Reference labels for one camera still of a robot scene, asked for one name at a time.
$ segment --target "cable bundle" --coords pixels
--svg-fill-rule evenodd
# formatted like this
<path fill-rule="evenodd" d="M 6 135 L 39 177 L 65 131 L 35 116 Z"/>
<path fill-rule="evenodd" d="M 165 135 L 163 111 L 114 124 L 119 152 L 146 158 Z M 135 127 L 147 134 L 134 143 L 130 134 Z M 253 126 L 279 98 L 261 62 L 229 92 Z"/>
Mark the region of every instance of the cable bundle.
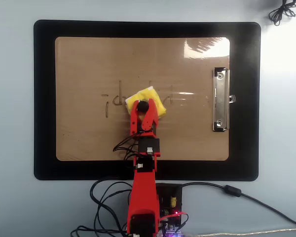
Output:
<path fill-rule="evenodd" d="M 283 4 L 273 11 L 271 11 L 268 15 L 270 20 L 273 22 L 275 26 L 279 26 L 283 17 L 283 13 L 288 17 L 295 17 L 296 13 L 292 10 L 292 8 L 296 8 L 296 0 L 293 0 L 290 3 L 286 3 L 287 0 L 283 0 Z"/>
<path fill-rule="evenodd" d="M 124 140 L 122 140 L 120 143 L 118 143 L 114 148 L 113 151 L 126 151 L 124 160 L 128 160 L 130 157 L 136 156 L 136 155 L 140 155 L 137 153 L 137 151 L 134 151 L 133 148 L 135 145 L 138 145 L 138 143 L 136 143 L 136 136 L 139 135 L 140 133 L 137 132 L 131 136 L 126 137 Z M 130 145 L 129 147 L 122 147 L 122 145 L 124 145 L 125 143 L 127 143 L 128 141 L 134 139 L 134 143 L 132 145 Z"/>
<path fill-rule="evenodd" d="M 112 236 L 112 237 L 116 237 L 116 236 L 113 235 L 113 234 L 121 234 L 123 237 L 127 237 L 126 231 L 124 230 L 124 227 L 127 225 L 127 223 L 125 223 L 123 226 L 121 226 L 121 225 L 120 225 L 120 222 L 119 222 L 119 220 L 118 220 L 118 218 L 117 218 L 116 213 L 113 211 L 113 209 L 112 209 L 111 207 L 105 205 L 104 202 L 105 202 L 107 199 L 109 199 L 109 198 L 111 198 L 111 197 L 113 197 L 113 196 L 115 196 L 115 195 L 117 195 L 117 194 L 124 193 L 124 192 L 129 192 L 129 194 L 128 194 L 128 200 L 129 200 L 129 196 L 130 196 L 132 190 L 131 190 L 131 189 L 119 190 L 119 191 L 116 191 L 116 192 L 114 192 L 114 193 L 108 195 L 106 198 L 104 198 L 104 196 L 105 196 L 105 194 L 108 192 L 108 190 L 109 190 L 113 185 L 115 185 L 115 184 L 125 184 L 125 185 L 129 186 L 130 188 L 132 188 L 132 186 L 131 186 L 130 184 L 126 183 L 126 182 L 118 181 L 118 182 L 115 182 L 115 183 L 111 184 L 111 185 L 106 189 L 106 191 L 104 192 L 104 194 L 102 195 L 102 197 L 101 197 L 100 200 L 96 199 L 96 198 L 94 197 L 94 195 L 93 195 L 93 190 L 94 190 L 94 188 L 95 188 L 99 183 L 101 183 L 101 182 L 103 182 L 103 181 L 106 181 L 106 180 L 116 180 L 116 179 L 118 179 L 118 178 L 105 178 L 105 179 L 102 179 L 102 180 L 99 180 L 99 181 L 95 182 L 95 183 L 92 185 L 92 187 L 91 187 L 91 189 L 90 189 L 90 197 L 91 197 L 91 199 L 92 199 L 92 200 L 98 205 L 97 212 L 96 212 L 96 214 L 95 214 L 95 218 L 94 218 L 94 221 L 93 221 L 93 228 L 89 228 L 89 227 L 86 227 L 86 226 L 78 226 L 76 229 L 74 229 L 73 231 L 71 231 L 71 233 L 70 233 L 70 236 L 71 236 L 71 237 L 74 237 L 74 236 L 73 236 L 73 233 L 75 233 L 77 237 L 80 237 L 80 235 L 79 235 L 79 233 L 78 233 L 79 231 L 84 231 L 84 232 L 94 232 L 95 235 L 96 235 L 97 237 L 100 237 L 99 234 L 108 234 L 108 235 L 110 235 L 110 236 Z M 100 209 L 101 209 L 101 208 L 104 208 L 105 210 L 107 210 L 107 211 L 112 215 L 112 217 L 113 217 L 114 220 L 115 220 L 115 223 L 116 223 L 116 226 L 117 226 L 117 230 L 106 229 L 106 228 L 103 226 L 103 224 L 102 224 L 101 221 L 100 221 L 100 216 L 99 216 L 99 212 L 100 212 Z M 98 221 L 99 225 L 101 226 L 101 229 L 97 229 L 97 227 L 96 227 L 96 221 Z"/>

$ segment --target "metal clip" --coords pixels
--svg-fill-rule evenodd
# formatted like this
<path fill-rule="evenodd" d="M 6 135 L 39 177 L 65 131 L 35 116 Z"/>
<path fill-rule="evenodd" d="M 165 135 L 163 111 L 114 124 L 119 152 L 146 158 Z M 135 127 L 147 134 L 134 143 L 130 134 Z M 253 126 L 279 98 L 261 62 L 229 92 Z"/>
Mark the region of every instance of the metal clip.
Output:
<path fill-rule="evenodd" d="M 229 70 L 214 68 L 214 120 L 213 130 L 224 132 L 229 129 L 229 104 L 236 102 L 234 95 L 229 95 Z"/>

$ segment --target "brown board surface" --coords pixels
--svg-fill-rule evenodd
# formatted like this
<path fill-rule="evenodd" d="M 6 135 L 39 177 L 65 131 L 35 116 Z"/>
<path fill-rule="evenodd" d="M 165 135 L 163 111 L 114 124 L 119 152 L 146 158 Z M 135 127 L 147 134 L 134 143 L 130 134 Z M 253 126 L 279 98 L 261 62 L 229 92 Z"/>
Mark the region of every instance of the brown board surface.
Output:
<path fill-rule="evenodd" d="M 122 159 L 112 149 L 129 135 L 125 98 L 151 85 L 167 109 L 159 159 L 228 158 L 228 131 L 213 132 L 213 69 L 229 68 L 228 39 L 59 37 L 55 55 L 59 160 Z"/>

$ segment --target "circuit board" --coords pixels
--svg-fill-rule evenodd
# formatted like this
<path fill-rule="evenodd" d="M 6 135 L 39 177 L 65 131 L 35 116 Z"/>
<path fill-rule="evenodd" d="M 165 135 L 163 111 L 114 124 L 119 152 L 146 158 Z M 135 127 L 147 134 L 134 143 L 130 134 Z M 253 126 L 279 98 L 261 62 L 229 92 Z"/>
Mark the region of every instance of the circuit board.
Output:
<path fill-rule="evenodd" d="M 156 189 L 159 196 L 159 205 L 160 205 L 160 217 L 175 214 L 182 210 L 182 189 L 177 190 L 177 186 L 180 184 L 166 184 L 166 183 L 157 183 Z M 175 207 L 171 206 L 171 197 L 176 193 L 176 205 Z M 181 224 L 181 216 L 166 218 L 159 223 L 159 229 L 164 228 L 166 233 L 172 233 L 177 229 Z"/>

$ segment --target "black knob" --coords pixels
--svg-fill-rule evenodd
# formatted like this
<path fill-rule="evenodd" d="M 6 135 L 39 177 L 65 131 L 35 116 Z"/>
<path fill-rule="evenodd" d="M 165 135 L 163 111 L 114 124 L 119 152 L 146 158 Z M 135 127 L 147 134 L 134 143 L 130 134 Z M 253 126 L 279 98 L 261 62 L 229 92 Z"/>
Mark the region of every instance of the black knob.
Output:
<path fill-rule="evenodd" d="M 140 101 L 137 106 L 137 111 L 141 113 L 147 113 L 149 109 L 149 103 L 147 101 Z"/>

